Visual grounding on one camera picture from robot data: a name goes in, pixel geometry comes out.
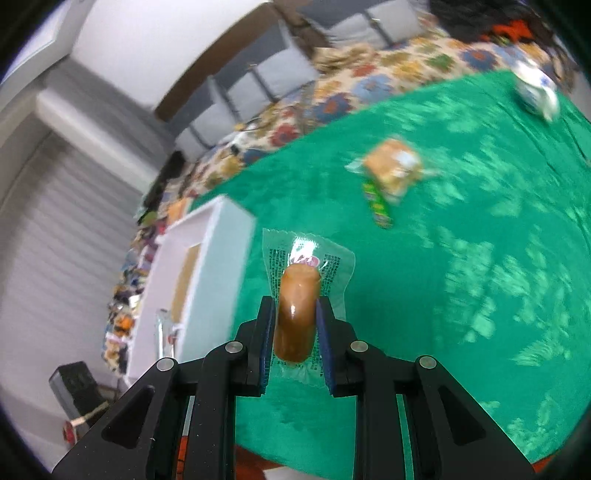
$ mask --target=brown candy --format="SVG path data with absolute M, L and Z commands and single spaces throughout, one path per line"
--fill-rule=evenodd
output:
M 273 347 L 276 356 L 299 363 L 308 358 L 316 337 L 316 300 L 320 273 L 305 264 L 289 265 L 281 277 Z

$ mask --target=pile of clothes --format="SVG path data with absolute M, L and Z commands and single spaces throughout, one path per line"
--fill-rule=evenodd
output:
M 576 64 L 550 27 L 524 1 L 430 0 L 430 10 L 452 37 L 464 43 L 535 41 L 552 58 L 554 71 L 546 73 L 563 92 L 572 91 Z

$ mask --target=clear plastic wrapper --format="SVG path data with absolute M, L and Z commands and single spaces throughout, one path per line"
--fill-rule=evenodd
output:
M 156 357 L 176 358 L 177 340 L 182 326 L 174 323 L 168 310 L 160 309 L 156 313 Z
M 353 252 L 317 235 L 267 229 L 263 230 L 262 249 L 271 295 L 275 301 L 279 302 L 280 299 L 285 269 L 295 263 L 306 264 L 318 269 L 320 295 L 327 296 L 335 316 L 345 320 L 345 289 L 355 269 Z M 324 387 L 317 335 L 312 352 L 304 362 L 286 362 L 273 354 L 270 375 Z

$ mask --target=gray cushion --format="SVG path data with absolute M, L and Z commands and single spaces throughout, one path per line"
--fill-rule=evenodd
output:
M 168 122 L 177 146 L 196 160 L 234 131 L 237 120 L 213 77 L 208 77 Z
M 271 26 L 215 75 L 243 122 L 317 77 L 283 22 Z
M 313 0 L 298 11 L 337 48 L 363 42 L 382 49 L 423 32 L 408 0 Z

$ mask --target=plastic packet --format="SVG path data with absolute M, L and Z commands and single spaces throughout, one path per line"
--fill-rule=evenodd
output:
M 293 263 L 318 268 L 320 295 L 327 296 L 335 316 L 345 320 L 345 289 L 355 269 L 350 250 L 317 235 L 263 229 L 262 250 L 271 295 L 278 301 L 283 271 Z M 303 384 L 324 387 L 318 337 L 310 356 L 300 364 L 280 360 L 273 354 L 270 376 L 292 378 Z
M 354 160 L 345 168 L 372 177 L 391 203 L 398 203 L 410 186 L 434 174 L 425 171 L 418 153 L 398 138 L 383 141 L 364 158 Z
M 156 357 L 176 358 L 176 345 L 182 326 L 174 323 L 170 312 L 160 309 L 156 312 Z

